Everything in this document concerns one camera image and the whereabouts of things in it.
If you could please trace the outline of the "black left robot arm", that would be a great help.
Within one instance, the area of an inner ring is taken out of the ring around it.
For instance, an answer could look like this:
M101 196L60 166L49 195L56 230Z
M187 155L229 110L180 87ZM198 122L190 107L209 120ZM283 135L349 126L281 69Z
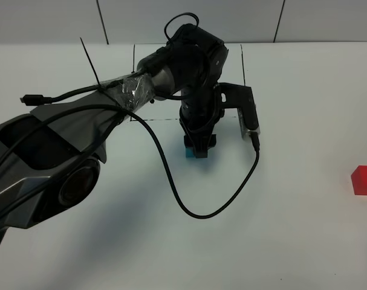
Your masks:
M114 128L154 100L179 100L184 142L196 157L214 146L222 116L224 42L193 24L141 59L127 76L56 98L25 95L28 114L0 124L0 244L82 202L94 189Z

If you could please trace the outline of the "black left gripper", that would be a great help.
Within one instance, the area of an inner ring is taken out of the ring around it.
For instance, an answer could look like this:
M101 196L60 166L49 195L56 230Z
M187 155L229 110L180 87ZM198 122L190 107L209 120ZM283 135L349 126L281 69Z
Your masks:
M207 158L216 146L214 126L223 117L219 87L207 88L193 98L181 101L180 124L184 130L184 145L193 148L195 158Z

